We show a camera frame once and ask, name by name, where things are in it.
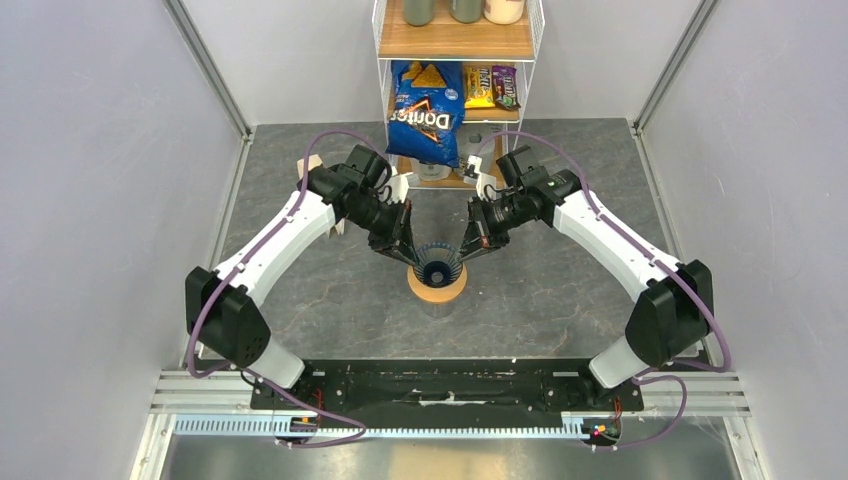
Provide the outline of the blue plastic coffee dripper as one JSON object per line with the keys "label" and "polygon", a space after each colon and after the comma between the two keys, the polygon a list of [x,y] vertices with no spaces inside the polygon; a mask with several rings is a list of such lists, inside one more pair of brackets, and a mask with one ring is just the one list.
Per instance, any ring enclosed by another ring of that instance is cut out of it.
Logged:
{"label": "blue plastic coffee dripper", "polygon": [[446,243],[433,242],[421,246],[413,266],[415,278],[430,288],[445,288],[455,283],[463,270],[458,250]]}

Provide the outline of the wooden ring dripper stand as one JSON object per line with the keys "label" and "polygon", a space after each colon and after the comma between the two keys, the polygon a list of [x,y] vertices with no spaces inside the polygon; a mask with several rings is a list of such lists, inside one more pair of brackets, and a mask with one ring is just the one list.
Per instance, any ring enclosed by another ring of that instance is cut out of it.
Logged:
{"label": "wooden ring dripper stand", "polygon": [[463,265],[459,279],[445,288],[430,288],[425,286],[415,278],[412,266],[407,268],[406,280],[412,294],[419,300],[435,304],[450,303],[456,300],[467,286],[468,270]]}

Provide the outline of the glass carafe with wooden band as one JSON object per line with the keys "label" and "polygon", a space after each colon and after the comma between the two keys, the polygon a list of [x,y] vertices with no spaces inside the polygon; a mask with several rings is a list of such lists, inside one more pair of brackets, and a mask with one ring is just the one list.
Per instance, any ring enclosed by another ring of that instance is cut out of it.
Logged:
{"label": "glass carafe with wooden band", "polygon": [[442,319],[449,317],[454,311],[455,305],[453,303],[428,303],[425,302],[422,306],[422,312],[426,314],[429,318],[433,319]]}

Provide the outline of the cream paper coffee filters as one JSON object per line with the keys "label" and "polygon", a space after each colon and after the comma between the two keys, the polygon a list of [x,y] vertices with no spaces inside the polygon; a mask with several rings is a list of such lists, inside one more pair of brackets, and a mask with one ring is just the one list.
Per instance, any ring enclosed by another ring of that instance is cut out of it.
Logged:
{"label": "cream paper coffee filters", "polygon": [[[324,162],[318,154],[311,154],[308,157],[307,160],[304,160],[303,158],[301,158],[297,161],[298,177],[300,179],[302,179],[307,170],[312,171],[313,169],[315,169],[317,167],[323,167],[323,166],[324,166]],[[331,227],[327,231],[327,236],[330,237],[333,233],[335,233],[338,236],[341,236],[341,235],[344,234],[344,230],[345,230],[345,221],[339,220],[333,227]]]}

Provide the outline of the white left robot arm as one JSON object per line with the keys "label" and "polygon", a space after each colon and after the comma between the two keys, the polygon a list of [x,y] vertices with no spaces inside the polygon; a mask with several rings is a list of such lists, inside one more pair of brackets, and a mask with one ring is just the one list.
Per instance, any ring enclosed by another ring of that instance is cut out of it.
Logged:
{"label": "white left robot arm", "polygon": [[357,145],[345,162],[326,166],[316,155],[297,163],[300,179],[285,206],[237,253],[186,277],[186,329],[227,364],[275,383],[290,408],[307,405],[314,383],[304,361],[274,339],[260,308],[294,261],[340,223],[367,231],[376,253],[413,266],[411,176]]}

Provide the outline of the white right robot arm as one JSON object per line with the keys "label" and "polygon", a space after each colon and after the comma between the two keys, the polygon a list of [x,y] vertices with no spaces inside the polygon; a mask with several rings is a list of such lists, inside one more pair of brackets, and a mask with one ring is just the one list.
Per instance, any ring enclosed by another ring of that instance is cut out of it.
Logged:
{"label": "white right robot arm", "polygon": [[460,247],[467,261],[505,247],[509,233],[541,221],[569,237],[621,284],[634,302],[621,338],[592,358],[577,382],[579,400],[601,409],[618,386],[659,368],[708,336],[712,328],[712,275],[700,261],[681,263],[646,242],[602,206],[579,175],[550,173],[528,146],[496,162],[506,188],[498,191],[482,159],[472,155],[466,173],[476,182]]}

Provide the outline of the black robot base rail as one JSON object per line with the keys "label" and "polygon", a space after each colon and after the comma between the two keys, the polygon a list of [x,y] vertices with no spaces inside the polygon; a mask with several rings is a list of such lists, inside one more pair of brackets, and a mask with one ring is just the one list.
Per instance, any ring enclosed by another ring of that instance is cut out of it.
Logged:
{"label": "black robot base rail", "polygon": [[583,358],[309,360],[286,393],[252,386],[280,440],[586,439],[644,408],[631,381],[607,389]]}

